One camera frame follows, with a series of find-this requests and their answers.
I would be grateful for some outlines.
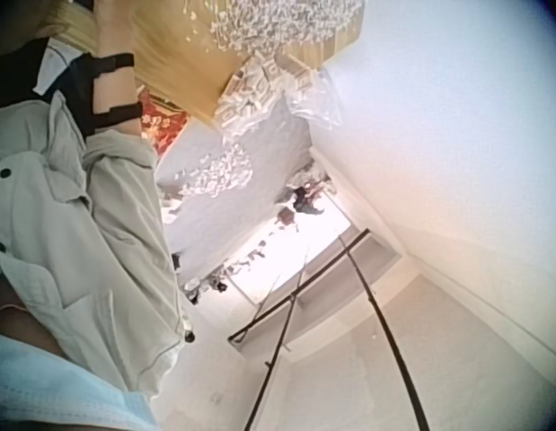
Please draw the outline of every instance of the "black wrist strap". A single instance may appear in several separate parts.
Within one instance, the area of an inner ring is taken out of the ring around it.
[[[92,57],[90,60],[90,77],[97,78],[102,74],[109,74],[122,67],[134,67],[134,54],[124,52],[108,57]]]
[[[96,128],[110,128],[129,119],[139,119],[142,117],[142,103],[132,103],[131,105],[115,106],[108,112],[94,115]]]

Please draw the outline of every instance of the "plastic bag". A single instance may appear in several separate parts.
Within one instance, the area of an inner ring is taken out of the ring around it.
[[[293,77],[287,82],[286,102],[289,111],[322,128],[341,126],[340,99],[325,69],[312,71],[312,82],[298,88]]]

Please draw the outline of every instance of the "jacket button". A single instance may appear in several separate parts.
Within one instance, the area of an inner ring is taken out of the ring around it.
[[[0,242],[0,251],[6,253],[6,246]]]

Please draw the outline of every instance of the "jacket pocket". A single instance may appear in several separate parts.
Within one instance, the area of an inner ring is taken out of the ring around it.
[[[124,365],[116,342],[111,291],[87,295],[63,308],[66,333],[74,341],[66,352],[79,365],[121,390],[128,390]]]
[[[92,202],[84,189],[65,174],[46,169],[44,171],[52,197],[61,204],[81,202],[90,211]]]

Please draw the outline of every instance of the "black metal railing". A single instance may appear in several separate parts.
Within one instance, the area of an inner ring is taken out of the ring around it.
[[[369,234],[369,230],[365,229],[365,231],[360,233],[348,245],[348,248],[350,250],[353,249],[368,234]],[[306,281],[304,281],[304,283],[302,285],[300,285],[298,288],[296,288],[296,290],[294,290],[291,293],[291,295],[298,296],[299,294],[301,294],[306,288],[311,286],[315,280],[317,280],[319,277],[321,277],[328,269],[330,269],[333,265],[335,265],[338,261],[340,261],[345,255],[346,255],[345,250],[343,250],[340,253],[338,253],[337,255],[335,255],[327,264],[325,264],[323,267],[321,267],[315,274],[313,274]],[[248,330],[250,330],[251,328],[256,326],[258,323],[260,323],[261,321],[266,320],[271,314],[273,314],[275,311],[279,310],[281,307],[286,305],[288,302],[289,302],[289,297],[286,297],[286,298],[282,299],[281,301],[279,301],[278,303],[276,303],[275,305],[271,306],[266,312],[263,312],[259,316],[254,317],[250,323],[248,323],[246,326],[244,326],[243,328],[241,328],[240,330],[238,330],[237,332],[232,334],[230,337],[228,337],[228,341],[234,341],[234,339],[236,339],[237,337],[242,335],[244,332],[247,332]]]
[[[397,366],[400,369],[400,373],[402,374],[403,382],[405,383],[405,388],[407,389],[407,393],[410,396],[411,406],[413,407],[413,412],[415,413],[415,418],[418,421],[418,428],[419,431],[429,431],[429,423],[427,418],[425,417],[425,413],[423,411],[423,407],[421,406],[421,401],[419,400],[418,392],[415,390],[415,386],[413,381],[411,380],[410,372],[405,365],[405,361],[403,360],[402,352],[400,351],[397,343],[395,342],[395,338],[393,337],[392,331],[385,320],[384,314],[382,313],[382,309],[379,307],[379,304],[375,300],[374,294],[369,287],[369,284],[366,282],[366,278],[362,274],[361,270],[357,266],[356,261],[351,256],[350,250],[345,246],[344,241],[339,237],[341,244],[343,245],[344,250],[348,254],[348,259],[351,262],[354,270],[356,270],[357,277],[359,281],[363,285],[364,289],[367,293],[368,301],[373,305],[375,314],[377,314],[377,319],[382,324],[382,328],[384,328],[385,336],[387,337],[387,341],[389,342],[390,347],[392,348],[393,357],[395,357],[395,362],[397,362]]]
[[[351,262],[352,267],[354,268],[354,270],[356,270],[357,277],[359,278],[359,281],[361,282],[362,286],[364,287],[364,289],[366,291],[367,299],[372,304],[372,306],[374,307],[375,314],[377,315],[377,318],[379,319],[379,321],[382,325],[382,328],[384,329],[385,336],[387,337],[387,341],[389,342],[390,348],[392,349],[393,356],[395,357],[395,362],[397,363],[397,365],[400,369],[400,373],[402,375],[403,382],[405,383],[405,388],[406,388],[407,393],[410,397],[411,406],[413,407],[413,411],[415,413],[415,418],[417,419],[417,422],[418,422],[419,431],[429,431],[428,420],[427,420],[427,418],[425,416],[425,413],[423,411],[423,407],[421,406],[421,401],[419,399],[419,395],[418,395],[418,393],[415,389],[415,386],[413,384],[413,381],[411,379],[410,372],[408,371],[408,368],[405,365],[405,361],[403,360],[402,353],[401,353],[399,347],[397,346],[397,342],[395,341],[395,338],[393,337],[393,334],[392,334],[392,332],[389,328],[389,325],[387,324],[387,321],[385,320],[385,317],[384,317],[384,315],[381,311],[381,308],[379,307],[379,304],[375,300],[374,294],[371,291],[371,288],[369,287],[369,284],[367,283],[366,278],[364,277],[363,273],[359,269],[359,266],[357,265],[356,261],[354,260],[353,256],[351,255],[351,249],[354,248],[359,242],[361,242],[361,240],[368,233],[369,233],[369,231],[365,230],[354,241],[352,241],[350,245],[346,245],[346,243],[339,236],[338,238],[339,238],[341,244],[343,245],[343,251],[340,254],[336,255],[332,260],[330,260],[330,262],[328,262],[325,266],[323,266],[313,276],[308,278],[308,280],[305,281],[302,285],[299,285],[299,284],[300,284],[300,281],[301,281],[301,274],[303,273],[303,270],[300,271],[300,278],[298,278],[298,283],[297,283],[298,287],[296,288],[296,290],[294,290],[292,292],[292,294],[288,298],[284,298],[282,301],[280,301],[279,303],[277,303],[276,305],[271,307],[269,310],[267,310],[261,316],[259,316],[257,318],[254,318],[249,325],[246,325],[244,328],[242,328],[241,330],[239,330],[238,332],[236,332],[234,335],[232,335],[229,338],[229,340],[231,341],[231,340],[235,339],[236,337],[238,337],[239,335],[241,335],[242,333],[247,332],[247,330],[249,330],[255,324],[257,324],[260,321],[263,321],[269,315],[271,315],[274,311],[276,311],[277,309],[282,307],[284,304],[290,302],[289,311],[287,312],[286,322],[284,323],[284,327],[283,327],[283,329],[281,331],[281,334],[279,336],[278,343],[277,343],[276,348],[274,350],[273,357],[271,358],[271,362],[268,364],[268,371],[266,373],[266,377],[264,378],[263,384],[260,388],[260,392],[258,393],[258,397],[256,398],[256,401],[254,403],[252,413],[248,417],[248,422],[245,426],[244,431],[251,431],[252,430],[253,422],[254,422],[257,414],[258,414],[258,410],[260,409],[260,405],[261,405],[261,402],[263,400],[264,394],[265,394],[266,390],[268,389],[269,379],[270,379],[270,377],[271,377],[271,375],[274,371],[274,367],[276,365],[276,362],[278,361],[279,351],[283,346],[284,339],[285,339],[286,334],[287,334],[287,328],[289,326],[289,322],[290,322],[291,317],[292,317],[294,306],[296,305],[297,296],[301,292],[303,292],[308,286],[310,286],[319,276],[321,276],[325,271],[327,271],[328,268],[331,268],[331,266],[333,264],[335,264],[337,261],[339,261],[344,256],[348,257],[349,261]]]

